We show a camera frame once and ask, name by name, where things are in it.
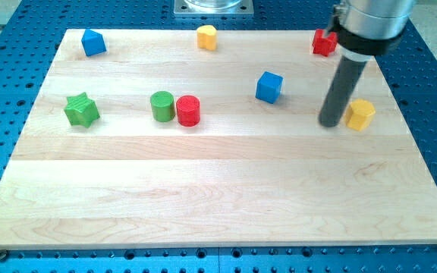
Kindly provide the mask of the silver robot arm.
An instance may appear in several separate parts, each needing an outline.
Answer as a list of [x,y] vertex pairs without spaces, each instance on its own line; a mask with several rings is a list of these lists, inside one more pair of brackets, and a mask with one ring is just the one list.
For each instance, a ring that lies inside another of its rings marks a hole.
[[341,0],[333,6],[325,32],[337,34],[342,53],[319,112],[323,127],[338,125],[368,60],[398,46],[414,5],[414,0]]

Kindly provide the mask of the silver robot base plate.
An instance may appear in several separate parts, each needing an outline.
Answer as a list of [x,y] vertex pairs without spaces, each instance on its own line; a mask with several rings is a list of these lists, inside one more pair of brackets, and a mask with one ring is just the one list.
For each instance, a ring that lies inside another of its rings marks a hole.
[[221,17],[254,14],[253,0],[173,0],[175,17]]

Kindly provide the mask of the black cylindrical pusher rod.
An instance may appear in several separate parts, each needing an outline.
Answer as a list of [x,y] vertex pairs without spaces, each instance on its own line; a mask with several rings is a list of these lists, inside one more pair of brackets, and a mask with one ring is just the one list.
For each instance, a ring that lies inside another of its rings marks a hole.
[[336,127],[339,124],[366,63],[341,57],[319,112],[318,121],[323,127]]

